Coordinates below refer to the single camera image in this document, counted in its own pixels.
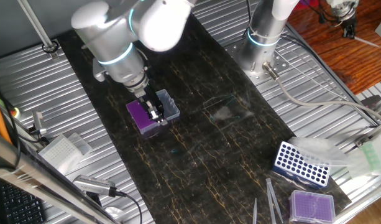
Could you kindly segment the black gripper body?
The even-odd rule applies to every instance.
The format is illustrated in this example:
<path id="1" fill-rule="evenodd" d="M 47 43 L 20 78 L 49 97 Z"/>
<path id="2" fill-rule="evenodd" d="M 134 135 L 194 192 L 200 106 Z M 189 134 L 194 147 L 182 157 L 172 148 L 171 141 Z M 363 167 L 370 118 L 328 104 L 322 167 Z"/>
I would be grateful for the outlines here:
<path id="1" fill-rule="evenodd" d="M 144 95 L 139 98 L 139 103 L 143 109 L 160 109 L 162 107 L 162 102 L 158 98 L 154 88 L 151 85 L 147 85 L 143 89 Z"/>

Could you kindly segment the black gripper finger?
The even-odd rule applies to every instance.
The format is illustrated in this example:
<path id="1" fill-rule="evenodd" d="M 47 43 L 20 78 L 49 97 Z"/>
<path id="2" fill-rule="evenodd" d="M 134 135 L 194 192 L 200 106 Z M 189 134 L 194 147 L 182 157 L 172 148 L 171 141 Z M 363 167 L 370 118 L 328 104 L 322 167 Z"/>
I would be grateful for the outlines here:
<path id="1" fill-rule="evenodd" d="M 165 109 L 163 107 L 163 103 L 159 98 L 156 98 L 155 100 L 155 113 L 157 117 L 154 119 L 158 123 L 164 122 L 166 120 L 165 118 Z"/>
<path id="2" fill-rule="evenodd" d="M 146 112 L 149 116 L 149 120 L 154 121 L 156 123 L 161 122 L 160 112 L 155 106 L 146 106 Z"/>

